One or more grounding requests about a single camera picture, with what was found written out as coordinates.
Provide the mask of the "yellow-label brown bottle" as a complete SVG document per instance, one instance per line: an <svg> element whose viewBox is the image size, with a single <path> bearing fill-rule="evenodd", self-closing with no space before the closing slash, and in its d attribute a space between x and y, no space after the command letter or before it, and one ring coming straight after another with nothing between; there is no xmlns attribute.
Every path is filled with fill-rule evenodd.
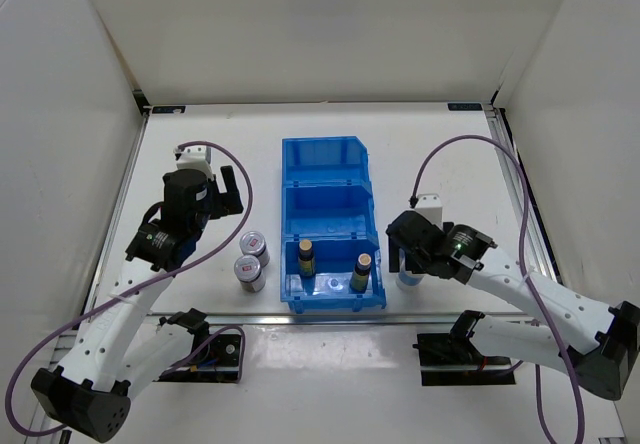
<svg viewBox="0 0 640 444"><path fill-rule="evenodd" d="M349 283L354 292L362 294L366 291L371 267L372 257L369 254L362 253L357 257Z"/></svg>
<svg viewBox="0 0 640 444"><path fill-rule="evenodd" d="M311 278L315 274L315 254L313 243L309 239L302 239L298 245L299 273L304 278Z"/></svg>

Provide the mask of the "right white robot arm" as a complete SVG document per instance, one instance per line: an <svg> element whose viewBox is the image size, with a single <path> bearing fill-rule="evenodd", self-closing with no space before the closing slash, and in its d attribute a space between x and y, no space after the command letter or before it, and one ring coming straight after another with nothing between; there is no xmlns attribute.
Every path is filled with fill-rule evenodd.
<svg viewBox="0 0 640 444"><path fill-rule="evenodd" d="M621 399L639 355L639 309L582 296L535 271L522 270L494 240L476 229L431 223L414 210L386 229L389 269L409 271L496 296L538 321L502 322L480 311L463 312L448 341L452 357L470 364L504 356L575 374L577 384L610 401Z"/></svg>

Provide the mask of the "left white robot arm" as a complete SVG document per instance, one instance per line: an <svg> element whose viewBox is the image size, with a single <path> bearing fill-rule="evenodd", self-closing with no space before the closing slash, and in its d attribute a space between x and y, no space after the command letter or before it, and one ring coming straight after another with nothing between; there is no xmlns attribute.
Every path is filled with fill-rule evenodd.
<svg viewBox="0 0 640 444"><path fill-rule="evenodd" d="M125 251L114 303L97 313L52 371L39 369L31 388L45 413L99 442L123 427L133 399L164 373L207 360L214 335L191 309L162 319L154 337L131 343L176 271L195 252L211 219L243 212L234 170L178 169L164 175L164 198L151 206Z"/></svg>

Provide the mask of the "blue-white shaker, rear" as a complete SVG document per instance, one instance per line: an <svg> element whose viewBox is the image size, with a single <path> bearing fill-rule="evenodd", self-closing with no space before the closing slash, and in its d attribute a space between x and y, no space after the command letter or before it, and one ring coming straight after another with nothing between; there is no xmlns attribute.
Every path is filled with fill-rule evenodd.
<svg viewBox="0 0 640 444"><path fill-rule="evenodd" d="M402 249L394 242L390 241L388 244L388 267L390 273L399 273L401 267L401 253Z"/></svg>

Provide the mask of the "blue-white shaker," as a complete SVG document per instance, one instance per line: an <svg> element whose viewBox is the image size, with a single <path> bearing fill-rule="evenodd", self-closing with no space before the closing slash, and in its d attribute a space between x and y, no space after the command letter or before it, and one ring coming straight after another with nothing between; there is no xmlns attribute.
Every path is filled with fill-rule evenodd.
<svg viewBox="0 0 640 444"><path fill-rule="evenodd" d="M401 270L397 273L395 282L399 289L405 292L409 292L416 290L423 279L423 274L414 274L406 270Z"/></svg>
<svg viewBox="0 0 640 444"><path fill-rule="evenodd" d="M399 273L401 267L401 253L402 249L394 242L390 241L388 244L388 267L390 273Z"/></svg>

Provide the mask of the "blue-white shaker, front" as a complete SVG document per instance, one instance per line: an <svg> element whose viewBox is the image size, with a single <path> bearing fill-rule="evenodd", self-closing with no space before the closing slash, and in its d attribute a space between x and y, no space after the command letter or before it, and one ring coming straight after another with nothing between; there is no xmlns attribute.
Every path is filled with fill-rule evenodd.
<svg viewBox="0 0 640 444"><path fill-rule="evenodd" d="M401 270L397 273L395 282L399 289L405 292L409 292L416 290L423 279L423 274L414 274L406 270Z"/></svg>

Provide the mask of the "dark spice jar, rear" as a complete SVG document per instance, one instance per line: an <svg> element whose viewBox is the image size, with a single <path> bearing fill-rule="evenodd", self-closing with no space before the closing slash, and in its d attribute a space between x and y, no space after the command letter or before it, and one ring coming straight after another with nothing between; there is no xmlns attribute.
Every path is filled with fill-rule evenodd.
<svg viewBox="0 0 640 444"><path fill-rule="evenodd" d="M258 231L248 231L242 235L239 247L243 255L254 256L262 267L270 262L270 254L264 235Z"/></svg>

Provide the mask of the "dark spice jar," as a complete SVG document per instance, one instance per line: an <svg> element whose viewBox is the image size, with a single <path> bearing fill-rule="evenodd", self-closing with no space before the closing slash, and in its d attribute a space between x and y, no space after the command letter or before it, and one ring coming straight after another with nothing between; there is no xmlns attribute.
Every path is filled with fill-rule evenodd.
<svg viewBox="0 0 640 444"><path fill-rule="evenodd" d="M260 292L266 278L260 261L252 255L243 255L234 263L234 273L242 289L249 293Z"/></svg>
<svg viewBox="0 0 640 444"><path fill-rule="evenodd" d="M248 231L242 235L239 247L243 255L254 256L262 267L270 262L270 254L264 235L258 231Z"/></svg>

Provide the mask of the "blue three-compartment plastic bin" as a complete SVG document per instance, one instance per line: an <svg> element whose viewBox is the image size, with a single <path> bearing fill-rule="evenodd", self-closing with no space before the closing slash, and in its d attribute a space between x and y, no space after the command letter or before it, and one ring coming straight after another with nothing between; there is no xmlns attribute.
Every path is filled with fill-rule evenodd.
<svg viewBox="0 0 640 444"><path fill-rule="evenodd" d="M368 151L355 136L282 140L280 300L306 311L386 307ZM315 274L299 273L298 245L313 243ZM372 267L366 291L350 278L357 257Z"/></svg>

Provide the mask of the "left blue corner label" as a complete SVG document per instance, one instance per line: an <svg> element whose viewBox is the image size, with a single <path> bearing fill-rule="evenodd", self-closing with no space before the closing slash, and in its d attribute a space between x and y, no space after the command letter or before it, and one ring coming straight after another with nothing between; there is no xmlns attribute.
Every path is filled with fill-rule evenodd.
<svg viewBox="0 0 640 444"><path fill-rule="evenodd" d="M151 109L152 114L183 114L186 112L186 107L180 106L153 106Z"/></svg>

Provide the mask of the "right blue corner label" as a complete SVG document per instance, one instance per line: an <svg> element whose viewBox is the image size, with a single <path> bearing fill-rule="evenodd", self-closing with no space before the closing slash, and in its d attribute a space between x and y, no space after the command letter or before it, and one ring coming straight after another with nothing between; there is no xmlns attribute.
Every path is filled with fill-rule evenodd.
<svg viewBox="0 0 640 444"><path fill-rule="evenodd" d="M447 108L451 112L480 112L483 110L481 103L449 102Z"/></svg>

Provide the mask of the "aluminium side rail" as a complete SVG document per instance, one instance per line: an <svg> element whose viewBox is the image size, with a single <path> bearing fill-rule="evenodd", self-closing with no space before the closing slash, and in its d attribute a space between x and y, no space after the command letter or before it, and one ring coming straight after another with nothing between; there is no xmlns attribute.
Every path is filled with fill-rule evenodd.
<svg viewBox="0 0 640 444"><path fill-rule="evenodd" d="M524 166L518 156L515 142L506 121L506 113L502 109L489 107L485 111L485 116L492 139L499 142L511 155L511 158L509 158L502 150L498 149L496 151L511 203L516 217L521 221L525 200L520 173L524 172ZM525 234L525 253L528 262L531 267L534 267L541 274L558 284L562 284L562 278L555 264L553 251L545 234L537 205L534 203L530 186L527 185L526 188L530 197Z"/></svg>
<svg viewBox="0 0 640 444"><path fill-rule="evenodd" d="M84 230L77 251L82 270L79 284L69 291L73 318L104 303L115 284L123 261L117 228L143 132L139 111L122 108L91 133L82 161L90 177L82 198Z"/></svg>

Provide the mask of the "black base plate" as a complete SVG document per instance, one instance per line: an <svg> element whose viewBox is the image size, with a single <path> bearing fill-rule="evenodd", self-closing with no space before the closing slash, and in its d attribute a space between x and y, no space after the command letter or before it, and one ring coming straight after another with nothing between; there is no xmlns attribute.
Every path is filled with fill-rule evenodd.
<svg viewBox="0 0 640 444"><path fill-rule="evenodd" d="M214 339L194 358L158 382L194 384L238 384L243 373L246 336L241 327L225 326L213 333Z"/></svg>
<svg viewBox="0 0 640 444"><path fill-rule="evenodd" d="M413 348L418 353L423 387L515 385L514 363L504 356L484 356L464 349L447 333L421 333Z"/></svg>

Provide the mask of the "right aluminium side rail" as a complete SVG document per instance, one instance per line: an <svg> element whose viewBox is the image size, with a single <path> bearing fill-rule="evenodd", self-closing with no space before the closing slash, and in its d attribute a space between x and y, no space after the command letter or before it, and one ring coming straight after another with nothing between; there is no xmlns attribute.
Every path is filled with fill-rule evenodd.
<svg viewBox="0 0 640 444"><path fill-rule="evenodd" d="M521 221L525 200L520 173L524 172L524 166L518 156L515 142L506 121L506 113L502 109L489 107L485 111L485 116L492 139L499 142L511 155L511 158L509 158L502 150L498 149L496 151L511 203L516 217ZM530 197L525 234L525 253L528 262L531 267L534 267L541 274L558 284L562 284L562 278L555 264L553 251L545 234L537 205L534 203L530 186L527 185L526 188Z"/></svg>

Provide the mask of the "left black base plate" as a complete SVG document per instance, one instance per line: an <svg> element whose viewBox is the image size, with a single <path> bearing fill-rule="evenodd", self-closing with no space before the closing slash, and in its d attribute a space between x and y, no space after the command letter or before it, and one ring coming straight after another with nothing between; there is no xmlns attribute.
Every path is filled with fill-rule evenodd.
<svg viewBox="0 0 640 444"><path fill-rule="evenodd" d="M243 373L246 336L241 327L225 326L213 333L214 339L194 358L158 382L194 384L238 384Z"/></svg>

